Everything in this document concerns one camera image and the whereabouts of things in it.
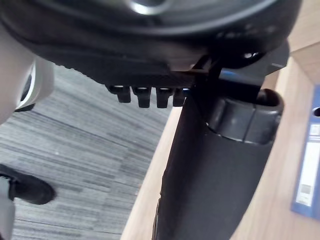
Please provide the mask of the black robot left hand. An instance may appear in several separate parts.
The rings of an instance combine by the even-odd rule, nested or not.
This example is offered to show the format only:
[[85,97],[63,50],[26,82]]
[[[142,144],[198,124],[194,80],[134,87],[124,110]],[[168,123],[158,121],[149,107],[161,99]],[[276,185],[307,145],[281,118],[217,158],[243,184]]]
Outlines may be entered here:
[[262,89],[287,65],[299,0],[3,0],[24,47],[129,103],[181,107],[154,240],[228,240],[257,189],[284,110]]

